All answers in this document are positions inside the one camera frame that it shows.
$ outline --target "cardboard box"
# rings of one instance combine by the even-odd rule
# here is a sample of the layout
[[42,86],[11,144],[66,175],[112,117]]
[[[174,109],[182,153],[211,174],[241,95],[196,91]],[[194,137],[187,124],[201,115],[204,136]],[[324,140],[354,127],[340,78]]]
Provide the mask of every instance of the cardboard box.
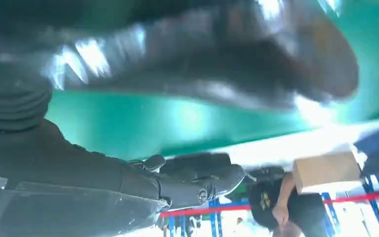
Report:
[[293,167],[299,194],[350,191],[362,185],[360,173],[352,152],[297,159]]

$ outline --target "red bar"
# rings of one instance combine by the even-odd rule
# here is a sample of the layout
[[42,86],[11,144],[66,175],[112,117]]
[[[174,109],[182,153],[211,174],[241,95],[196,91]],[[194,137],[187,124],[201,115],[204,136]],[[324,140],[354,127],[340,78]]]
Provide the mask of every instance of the red bar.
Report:
[[335,203],[335,202],[368,201],[368,200],[375,200],[375,199],[379,199],[379,192],[375,192],[373,194],[365,194],[365,195],[337,198],[334,200],[324,200],[323,202],[325,204],[331,204],[331,203]]
[[[366,195],[358,195],[351,197],[343,197],[335,200],[324,200],[325,204],[332,204],[336,202],[347,202],[347,201],[367,201],[367,200],[375,200],[379,199],[379,192],[373,194]],[[216,206],[211,208],[202,208],[202,209],[187,209],[187,210],[178,210],[178,211],[170,211],[170,212],[162,212],[160,214],[161,217],[169,217],[169,216],[185,216],[185,215],[200,215],[200,214],[210,214],[221,211],[235,211],[235,210],[250,210],[250,205],[235,205],[235,206]]]

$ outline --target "green ceiling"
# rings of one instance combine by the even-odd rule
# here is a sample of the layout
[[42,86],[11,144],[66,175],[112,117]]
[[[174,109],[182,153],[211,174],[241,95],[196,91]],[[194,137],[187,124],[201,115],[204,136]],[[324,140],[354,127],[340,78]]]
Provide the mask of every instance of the green ceiling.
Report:
[[360,65],[356,95],[330,111],[250,112],[192,100],[57,92],[48,118],[68,140],[123,159],[198,152],[305,131],[328,122],[379,119],[379,3],[347,0],[330,15]]

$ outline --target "black shirt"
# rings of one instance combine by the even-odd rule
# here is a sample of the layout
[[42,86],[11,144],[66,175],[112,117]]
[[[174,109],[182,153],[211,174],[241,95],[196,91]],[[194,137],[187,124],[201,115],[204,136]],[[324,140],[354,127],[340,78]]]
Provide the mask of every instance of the black shirt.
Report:
[[[282,180],[260,183],[248,189],[249,203],[255,221],[271,231],[278,227],[272,214]],[[319,194],[298,195],[294,190],[288,199],[289,220],[298,225],[305,237],[326,237],[323,220],[326,210]]]

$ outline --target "person's hand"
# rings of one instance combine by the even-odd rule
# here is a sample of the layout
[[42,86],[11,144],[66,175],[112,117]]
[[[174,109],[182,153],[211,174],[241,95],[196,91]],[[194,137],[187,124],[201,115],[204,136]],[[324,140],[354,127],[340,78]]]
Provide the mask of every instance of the person's hand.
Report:
[[272,210],[272,214],[280,226],[284,226],[288,222],[288,208],[287,205],[277,204]]

